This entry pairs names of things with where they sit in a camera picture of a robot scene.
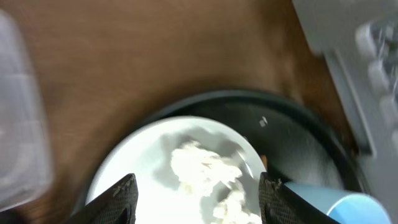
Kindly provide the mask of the white tissue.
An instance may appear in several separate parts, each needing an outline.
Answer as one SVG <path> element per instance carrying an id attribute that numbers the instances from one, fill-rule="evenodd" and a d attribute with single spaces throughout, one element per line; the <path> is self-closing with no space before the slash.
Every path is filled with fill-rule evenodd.
<path id="1" fill-rule="evenodd" d="M 225 198 L 212 209 L 215 223 L 261 223 L 261 217 L 248 209 L 239 152 L 229 157 L 202 148 L 197 141 L 172 151 L 170 166 L 180 182 L 179 190 L 199 198 L 209 197 L 218 184 L 228 189 Z"/>

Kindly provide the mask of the grey-green ceramic plate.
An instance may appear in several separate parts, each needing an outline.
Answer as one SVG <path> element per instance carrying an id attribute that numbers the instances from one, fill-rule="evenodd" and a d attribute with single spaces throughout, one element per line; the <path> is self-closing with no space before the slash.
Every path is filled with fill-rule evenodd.
<path id="1" fill-rule="evenodd" d="M 265 171 L 260 156 L 247 140 L 229 126 L 212 119 L 176 116 L 148 124 L 121 141 L 97 170 L 85 202 L 90 203 L 128 173 L 136 176 L 137 223 L 212 223 L 213 209 L 226 198 L 229 188 L 216 185 L 208 197 L 192 197 L 179 191 L 172 171 L 172 151 L 197 141 L 209 151 L 238 163 L 246 193 L 244 209 L 260 215 L 259 176 Z"/>

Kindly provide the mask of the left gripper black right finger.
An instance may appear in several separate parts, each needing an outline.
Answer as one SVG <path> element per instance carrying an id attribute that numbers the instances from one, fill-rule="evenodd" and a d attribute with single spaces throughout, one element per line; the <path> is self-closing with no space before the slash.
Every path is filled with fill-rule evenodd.
<path id="1" fill-rule="evenodd" d="M 264 224 L 338 224 L 267 172 L 260 175 L 258 197 Z"/>

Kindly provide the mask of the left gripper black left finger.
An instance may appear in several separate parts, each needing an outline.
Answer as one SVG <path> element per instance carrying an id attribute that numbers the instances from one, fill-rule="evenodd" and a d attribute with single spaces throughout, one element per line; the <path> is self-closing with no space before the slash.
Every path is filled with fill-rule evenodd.
<path id="1" fill-rule="evenodd" d="M 64 224 L 135 224 L 138 199 L 136 176 L 127 174 Z"/>

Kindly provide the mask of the light blue cup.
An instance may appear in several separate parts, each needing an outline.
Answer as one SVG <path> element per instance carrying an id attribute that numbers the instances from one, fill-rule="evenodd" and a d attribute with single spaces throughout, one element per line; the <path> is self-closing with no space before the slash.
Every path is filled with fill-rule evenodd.
<path id="1" fill-rule="evenodd" d="M 310 205 L 339 223 L 392 223 L 386 209 L 370 195 L 295 182 L 288 182 L 286 186 Z"/>

